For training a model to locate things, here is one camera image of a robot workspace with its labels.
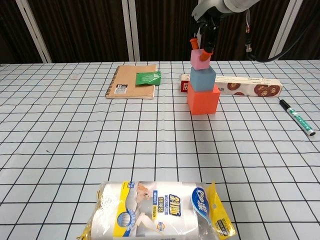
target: green marker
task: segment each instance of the green marker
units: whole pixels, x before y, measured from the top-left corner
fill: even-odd
[[[280,105],[283,109],[290,114],[290,116],[295,120],[295,122],[299,125],[299,127],[307,134],[308,136],[315,135],[315,131],[312,127],[306,123],[306,121],[295,111],[293,110],[290,105],[285,100],[280,100]]]

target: cardboard box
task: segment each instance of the cardboard box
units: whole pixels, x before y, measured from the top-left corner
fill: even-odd
[[[181,92],[188,91],[190,74],[181,74]],[[283,85],[278,79],[216,76],[215,84],[221,94],[258,97],[278,97]]]

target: spiral notebook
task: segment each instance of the spiral notebook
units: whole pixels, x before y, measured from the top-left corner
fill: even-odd
[[[137,73],[155,71],[155,64],[145,66],[118,66],[105,97],[107,99],[153,99],[155,96],[155,86],[136,86],[136,75]]]

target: blue cube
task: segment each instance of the blue cube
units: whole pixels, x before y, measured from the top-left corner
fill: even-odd
[[[207,92],[214,89],[216,72],[211,66],[206,69],[195,70],[191,67],[190,84],[195,92]]]

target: table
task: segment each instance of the table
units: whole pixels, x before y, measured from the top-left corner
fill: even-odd
[[[106,99],[118,65],[157,64],[152,100]],[[218,75],[278,78],[317,131],[307,137],[279,98],[222,95],[191,116],[188,61],[0,67],[2,239],[75,239],[103,181],[216,182],[238,235],[320,236],[320,60],[211,62]]]

